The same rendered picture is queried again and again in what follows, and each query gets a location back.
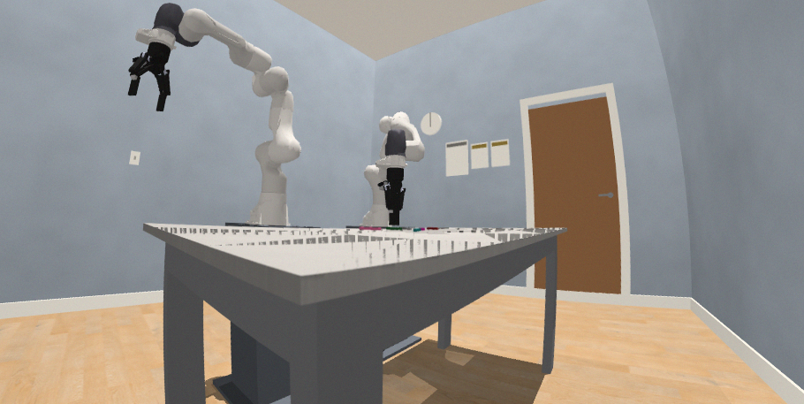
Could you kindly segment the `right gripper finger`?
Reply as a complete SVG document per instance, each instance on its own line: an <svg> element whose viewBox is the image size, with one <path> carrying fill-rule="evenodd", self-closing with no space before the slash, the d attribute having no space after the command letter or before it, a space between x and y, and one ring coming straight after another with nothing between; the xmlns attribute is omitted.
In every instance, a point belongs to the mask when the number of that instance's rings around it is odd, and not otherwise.
<svg viewBox="0 0 804 404"><path fill-rule="evenodd" d="M135 61L135 63L129 68L130 76L131 76L131 84L129 87L128 95L137 95L138 86L140 83L140 76L145 72L149 71L150 69L155 68L159 65L158 62L153 63L152 65L145 64L147 60L149 62L149 53L148 52L141 52L140 57ZM143 67L142 67L143 66Z"/></svg>
<svg viewBox="0 0 804 404"><path fill-rule="evenodd" d="M163 111L167 95L171 95L170 77L169 77L170 70L166 70L166 69L163 70L162 65L160 65L159 68L160 68L161 75L155 75L156 80L157 80L157 84L158 84L158 87L159 87L159 91L160 91L160 95L158 97L158 102L157 102L157 106L156 106L156 111Z"/></svg>

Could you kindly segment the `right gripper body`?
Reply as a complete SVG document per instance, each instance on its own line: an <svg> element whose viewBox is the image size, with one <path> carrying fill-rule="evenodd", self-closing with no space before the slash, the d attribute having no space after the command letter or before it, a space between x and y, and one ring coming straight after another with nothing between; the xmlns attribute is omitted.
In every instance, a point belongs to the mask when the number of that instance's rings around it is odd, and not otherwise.
<svg viewBox="0 0 804 404"><path fill-rule="evenodd" d="M169 60L171 49L163 43L151 42L148 46L148 53L150 58L149 62L147 60L147 64L152 65L155 62L159 62L159 66L162 65L164 70L164 65ZM155 68L150 69L149 71L152 72L154 75L158 75L161 73L159 66L156 66Z"/></svg>

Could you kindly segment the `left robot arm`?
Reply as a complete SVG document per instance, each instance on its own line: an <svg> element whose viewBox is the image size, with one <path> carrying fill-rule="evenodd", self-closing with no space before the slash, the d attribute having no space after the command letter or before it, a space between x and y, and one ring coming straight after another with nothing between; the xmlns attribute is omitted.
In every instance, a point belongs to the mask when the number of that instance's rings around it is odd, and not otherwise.
<svg viewBox="0 0 804 404"><path fill-rule="evenodd" d="M383 117L379 128L386 133L379 154L381 159L364 171L365 179L372 187L373 204L371 211L364 217L367 221L363 218L359 226L392 227L389 225L389 211L386 209L383 189L388 183L387 168L405 168L406 161L419 162L425 153L416 128L410 124L409 117L404 112L396 113L393 118Z"/></svg>

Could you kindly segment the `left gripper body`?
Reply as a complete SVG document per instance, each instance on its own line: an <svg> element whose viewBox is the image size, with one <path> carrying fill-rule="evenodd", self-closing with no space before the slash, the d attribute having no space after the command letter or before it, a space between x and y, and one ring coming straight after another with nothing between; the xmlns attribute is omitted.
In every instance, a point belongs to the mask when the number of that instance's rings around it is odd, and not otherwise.
<svg viewBox="0 0 804 404"><path fill-rule="evenodd" d="M391 192L394 192L394 185L401 185L402 187L402 180L404 179L404 169L398 167L391 167L387 168L387 180L388 183L390 182Z"/></svg>

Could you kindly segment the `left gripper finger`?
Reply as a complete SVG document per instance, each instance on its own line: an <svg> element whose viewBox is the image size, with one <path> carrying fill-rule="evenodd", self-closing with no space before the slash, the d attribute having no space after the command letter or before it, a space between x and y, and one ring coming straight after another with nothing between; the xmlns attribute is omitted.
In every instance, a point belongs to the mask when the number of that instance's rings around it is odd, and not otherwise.
<svg viewBox="0 0 804 404"><path fill-rule="evenodd" d="M389 211L389 225L395 225L395 198L397 193L398 185L394 185L394 192L391 192L390 182L386 186L383 186L384 193L385 193L385 203L386 208Z"/></svg>
<svg viewBox="0 0 804 404"><path fill-rule="evenodd" d="M398 193L396 193L395 198L395 225L399 225L399 213L403 209L405 191L405 188L398 185Z"/></svg>

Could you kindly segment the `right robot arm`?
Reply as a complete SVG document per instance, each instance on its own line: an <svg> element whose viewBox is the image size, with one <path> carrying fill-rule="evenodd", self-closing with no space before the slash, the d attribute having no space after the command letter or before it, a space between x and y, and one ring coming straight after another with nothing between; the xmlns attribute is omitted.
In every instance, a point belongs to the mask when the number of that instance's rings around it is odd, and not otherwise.
<svg viewBox="0 0 804 404"><path fill-rule="evenodd" d="M175 41L193 47L204 35L227 45L230 59L235 65L254 72L252 89L257 96L272 97L269 128L274 138L255 149L255 157L262 169L262 192L257 205L250 211L250 220L245 224L290 225L286 205L287 178L281 164L297 159L301 147L292 132L293 96L287 90L289 78L285 69L279 66L270 68L272 59L269 54L248 43L206 12L194 8L184 14L179 5L172 3L163 4L155 16L154 27L139 28L135 40L147 45L160 42L172 51L177 48Z"/></svg>

